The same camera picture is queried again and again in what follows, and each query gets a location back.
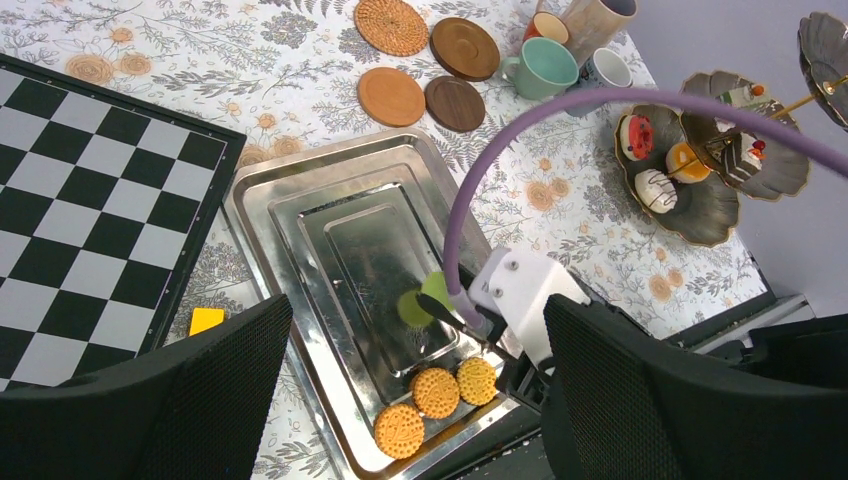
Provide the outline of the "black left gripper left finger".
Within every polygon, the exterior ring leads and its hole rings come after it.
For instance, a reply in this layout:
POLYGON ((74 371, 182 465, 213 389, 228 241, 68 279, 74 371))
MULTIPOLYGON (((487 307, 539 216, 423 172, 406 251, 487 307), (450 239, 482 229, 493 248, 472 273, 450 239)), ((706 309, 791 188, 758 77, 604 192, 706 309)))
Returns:
POLYGON ((135 359, 3 393, 2 477, 249 478, 292 320, 277 295, 135 359))

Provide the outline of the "orange waffle cookie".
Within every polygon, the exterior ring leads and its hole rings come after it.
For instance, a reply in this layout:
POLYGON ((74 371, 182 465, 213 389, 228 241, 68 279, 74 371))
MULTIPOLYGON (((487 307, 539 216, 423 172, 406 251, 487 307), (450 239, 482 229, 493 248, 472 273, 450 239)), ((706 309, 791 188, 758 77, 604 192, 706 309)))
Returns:
POLYGON ((419 372, 411 381, 410 388, 415 405, 426 417, 444 419, 458 407, 459 386, 446 369, 428 368, 419 372))

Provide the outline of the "white chocolate striped donut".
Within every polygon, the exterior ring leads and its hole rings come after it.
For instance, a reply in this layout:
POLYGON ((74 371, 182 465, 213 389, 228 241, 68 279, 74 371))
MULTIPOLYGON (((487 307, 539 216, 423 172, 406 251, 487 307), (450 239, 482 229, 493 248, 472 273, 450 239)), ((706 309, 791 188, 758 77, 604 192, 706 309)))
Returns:
POLYGON ((676 187, 662 171, 642 171, 636 175, 634 185, 642 204, 654 213, 665 214, 675 208, 678 200, 676 187))

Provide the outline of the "green macaron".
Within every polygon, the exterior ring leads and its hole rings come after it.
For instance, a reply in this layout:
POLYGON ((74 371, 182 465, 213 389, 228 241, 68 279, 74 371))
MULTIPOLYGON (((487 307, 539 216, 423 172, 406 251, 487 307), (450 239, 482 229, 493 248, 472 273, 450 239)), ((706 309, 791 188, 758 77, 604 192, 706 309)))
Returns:
POLYGON ((449 312, 455 310, 455 308, 450 302, 450 296, 447 290, 445 274, 442 271, 436 271, 428 274, 424 282, 422 283, 420 291, 422 294, 427 295, 438 301, 449 312))

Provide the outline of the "red frosted donut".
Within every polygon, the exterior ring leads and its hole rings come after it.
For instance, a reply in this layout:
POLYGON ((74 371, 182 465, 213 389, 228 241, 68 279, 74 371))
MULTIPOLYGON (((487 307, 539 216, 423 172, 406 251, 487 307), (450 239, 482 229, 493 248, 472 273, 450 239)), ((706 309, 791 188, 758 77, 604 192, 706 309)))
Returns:
POLYGON ((626 115, 619 130, 619 143, 628 160, 645 160, 654 150, 654 129, 649 118, 626 115))

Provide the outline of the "green layered cake slice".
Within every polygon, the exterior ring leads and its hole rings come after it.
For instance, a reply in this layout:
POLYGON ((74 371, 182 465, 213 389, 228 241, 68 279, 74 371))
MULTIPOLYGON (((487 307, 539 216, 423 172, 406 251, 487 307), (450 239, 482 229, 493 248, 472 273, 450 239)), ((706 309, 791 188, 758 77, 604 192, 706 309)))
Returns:
POLYGON ((748 84, 723 92, 715 99, 734 108, 756 110, 761 105, 769 104, 772 97, 764 85, 748 84))

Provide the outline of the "chocolate cake slice with cherry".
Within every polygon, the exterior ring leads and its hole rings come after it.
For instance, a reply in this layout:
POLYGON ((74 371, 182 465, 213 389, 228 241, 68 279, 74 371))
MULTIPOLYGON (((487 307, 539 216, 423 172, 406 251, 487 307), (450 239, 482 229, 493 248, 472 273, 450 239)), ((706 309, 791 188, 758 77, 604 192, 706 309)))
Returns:
POLYGON ((766 142, 745 132, 735 135, 721 151, 721 162, 726 175, 743 183, 762 170, 766 142))

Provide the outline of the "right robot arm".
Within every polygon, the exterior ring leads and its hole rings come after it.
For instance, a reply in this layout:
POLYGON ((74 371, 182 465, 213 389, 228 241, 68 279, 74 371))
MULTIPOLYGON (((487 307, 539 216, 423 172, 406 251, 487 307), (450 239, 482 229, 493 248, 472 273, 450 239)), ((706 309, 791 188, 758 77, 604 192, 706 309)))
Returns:
POLYGON ((847 388, 847 315, 755 328, 750 345, 730 340, 707 355, 731 367, 789 383, 847 388))

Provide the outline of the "yellow block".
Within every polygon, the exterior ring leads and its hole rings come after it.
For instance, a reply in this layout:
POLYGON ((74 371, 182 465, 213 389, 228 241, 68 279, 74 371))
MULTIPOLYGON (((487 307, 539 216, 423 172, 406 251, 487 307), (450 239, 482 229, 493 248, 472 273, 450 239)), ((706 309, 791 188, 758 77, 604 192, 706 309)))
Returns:
POLYGON ((194 336, 214 328, 226 319, 226 311, 220 308, 196 307, 192 311, 189 323, 189 336, 194 336))

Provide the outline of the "yellow waffle cookie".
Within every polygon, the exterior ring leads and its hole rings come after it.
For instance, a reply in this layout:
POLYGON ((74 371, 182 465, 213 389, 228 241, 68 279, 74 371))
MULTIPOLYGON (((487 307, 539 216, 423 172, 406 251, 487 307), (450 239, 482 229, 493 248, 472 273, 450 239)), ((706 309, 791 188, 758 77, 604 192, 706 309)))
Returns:
POLYGON ((496 380, 495 368, 480 357, 466 359, 456 373, 461 398, 475 406, 483 406, 496 396, 496 380))

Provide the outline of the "stainless steel tray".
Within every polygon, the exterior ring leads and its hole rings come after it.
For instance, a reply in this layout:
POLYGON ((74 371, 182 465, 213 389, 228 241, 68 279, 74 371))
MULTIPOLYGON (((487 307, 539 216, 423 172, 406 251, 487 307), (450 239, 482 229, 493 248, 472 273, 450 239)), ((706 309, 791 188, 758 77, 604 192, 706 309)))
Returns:
POLYGON ((409 381, 429 367, 480 356, 502 361, 460 330, 403 322, 399 300, 442 267, 457 185, 434 141, 414 128, 382 133, 239 169, 226 218, 262 298, 293 310, 289 360, 306 405, 344 479, 437 479, 453 453, 515 408, 497 397, 461 403, 425 421, 411 457, 384 455, 374 423, 410 401, 409 381))

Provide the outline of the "mint green cup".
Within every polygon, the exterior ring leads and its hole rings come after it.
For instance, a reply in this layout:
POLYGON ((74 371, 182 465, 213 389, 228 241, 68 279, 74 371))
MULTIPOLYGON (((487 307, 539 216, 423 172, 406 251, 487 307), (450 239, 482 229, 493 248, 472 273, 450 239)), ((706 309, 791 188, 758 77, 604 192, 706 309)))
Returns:
POLYGON ((544 100, 573 86, 579 67, 561 44, 544 37, 526 40, 517 56, 500 63, 499 76, 527 100, 544 100))

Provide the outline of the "small red cup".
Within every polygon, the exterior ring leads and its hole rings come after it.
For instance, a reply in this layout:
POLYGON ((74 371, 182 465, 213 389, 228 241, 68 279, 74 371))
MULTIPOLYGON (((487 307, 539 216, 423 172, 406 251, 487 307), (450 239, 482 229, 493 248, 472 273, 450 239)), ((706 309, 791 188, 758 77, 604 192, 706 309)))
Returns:
POLYGON ((570 38, 569 31, 562 20, 547 11, 536 12, 528 23, 522 41, 531 38, 547 38, 564 45, 570 38))

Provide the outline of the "brown wooden saucer coaster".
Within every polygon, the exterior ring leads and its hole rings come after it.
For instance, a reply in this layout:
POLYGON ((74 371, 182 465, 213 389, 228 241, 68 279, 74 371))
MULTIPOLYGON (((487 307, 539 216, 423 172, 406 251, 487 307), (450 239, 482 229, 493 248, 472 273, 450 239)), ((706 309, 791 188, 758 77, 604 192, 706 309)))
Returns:
POLYGON ((485 81, 500 65, 500 52, 494 39, 479 25, 463 18, 445 18, 436 23, 429 45, 436 61, 465 81, 485 81))

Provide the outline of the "woven rattan coaster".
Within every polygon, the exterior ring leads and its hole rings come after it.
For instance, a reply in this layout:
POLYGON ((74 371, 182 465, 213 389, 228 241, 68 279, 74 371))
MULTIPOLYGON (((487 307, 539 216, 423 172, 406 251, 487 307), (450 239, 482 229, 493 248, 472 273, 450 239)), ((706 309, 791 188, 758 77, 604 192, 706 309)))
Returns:
POLYGON ((354 8, 353 19, 363 39, 389 55, 415 55, 429 40, 424 19, 404 1, 362 0, 354 8))

